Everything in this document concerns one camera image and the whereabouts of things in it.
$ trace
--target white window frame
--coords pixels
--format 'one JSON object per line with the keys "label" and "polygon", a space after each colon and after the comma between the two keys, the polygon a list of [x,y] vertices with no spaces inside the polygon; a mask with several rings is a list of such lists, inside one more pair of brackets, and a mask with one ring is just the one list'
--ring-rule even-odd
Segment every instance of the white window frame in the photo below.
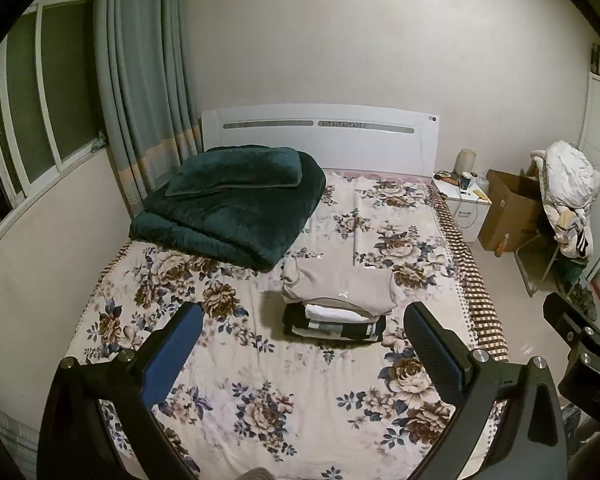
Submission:
{"label": "white window frame", "polygon": [[43,123],[46,131],[46,138],[51,150],[54,165],[45,171],[36,180],[30,182],[22,157],[18,147],[15,131],[13,129],[13,120],[11,119],[11,108],[9,103],[9,91],[7,87],[7,42],[8,35],[0,44],[0,110],[2,112],[2,122],[4,123],[4,134],[7,137],[8,150],[11,154],[14,168],[22,192],[16,193],[11,180],[9,171],[4,159],[2,147],[0,145],[0,180],[4,188],[7,200],[11,204],[12,211],[0,223],[0,239],[22,216],[22,214],[42,195],[51,189],[59,180],[74,170],[77,166],[87,161],[93,155],[94,146],[98,146],[98,139],[90,140],[76,152],[62,160],[58,152],[56,137],[51,126],[48,106],[46,104],[45,84],[42,70],[42,13],[46,6],[56,6],[62,4],[88,2],[90,0],[34,0],[27,7],[24,14],[36,13],[36,28],[34,35],[34,63],[36,67],[36,83],[38,87],[38,100],[42,112]]}

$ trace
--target bolt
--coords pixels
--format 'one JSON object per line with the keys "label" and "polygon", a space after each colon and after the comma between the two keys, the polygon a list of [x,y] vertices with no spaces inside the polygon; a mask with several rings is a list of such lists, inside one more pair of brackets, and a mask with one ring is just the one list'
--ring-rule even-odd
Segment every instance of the bolt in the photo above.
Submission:
{"label": "bolt", "polygon": [[471,355],[479,363],[485,363],[489,360],[489,354],[487,354],[487,352],[485,352],[482,348],[475,349],[473,352],[471,352]]}
{"label": "bolt", "polygon": [[531,362],[533,364],[536,365],[537,368],[540,368],[541,370],[543,368],[546,368],[546,361],[544,360],[543,357],[540,357],[539,355],[537,355],[536,357],[531,359]]}
{"label": "bolt", "polygon": [[62,370],[68,370],[69,368],[75,366],[77,362],[78,361],[75,359],[75,357],[65,357],[62,359],[62,361],[60,361],[60,367]]}
{"label": "bolt", "polygon": [[122,352],[118,354],[118,359],[123,363],[128,363],[136,356],[136,352],[134,352],[131,348],[125,348]]}

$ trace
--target brown cardboard box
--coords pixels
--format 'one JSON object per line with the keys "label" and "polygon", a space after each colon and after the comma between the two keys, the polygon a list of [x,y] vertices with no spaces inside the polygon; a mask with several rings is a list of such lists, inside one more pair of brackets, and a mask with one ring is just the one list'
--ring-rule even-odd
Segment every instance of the brown cardboard box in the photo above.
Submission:
{"label": "brown cardboard box", "polygon": [[506,252],[515,251],[536,233],[536,221],[544,214],[540,185],[526,176],[489,170],[491,207],[484,219],[478,240],[486,251],[494,251],[509,233]]}

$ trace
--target window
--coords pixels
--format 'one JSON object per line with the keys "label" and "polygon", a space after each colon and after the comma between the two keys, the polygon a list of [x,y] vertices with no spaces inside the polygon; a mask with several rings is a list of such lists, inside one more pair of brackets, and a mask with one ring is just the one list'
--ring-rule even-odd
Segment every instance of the window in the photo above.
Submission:
{"label": "window", "polygon": [[0,222],[90,156],[103,130],[93,0],[35,0],[0,44]]}

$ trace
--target blue gripper pad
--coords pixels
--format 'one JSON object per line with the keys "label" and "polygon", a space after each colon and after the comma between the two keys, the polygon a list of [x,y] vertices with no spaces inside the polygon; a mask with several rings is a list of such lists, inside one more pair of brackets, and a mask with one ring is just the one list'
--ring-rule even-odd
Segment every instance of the blue gripper pad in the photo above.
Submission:
{"label": "blue gripper pad", "polygon": [[148,408],[163,402],[171,390],[202,333],[202,320],[200,306],[183,303],[174,317],[160,330],[165,331],[165,337],[142,372],[141,398]]}
{"label": "blue gripper pad", "polygon": [[419,301],[404,311],[404,333],[440,398],[454,406],[461,405],[472,370],[466,346],[454,332],[443,329]]}

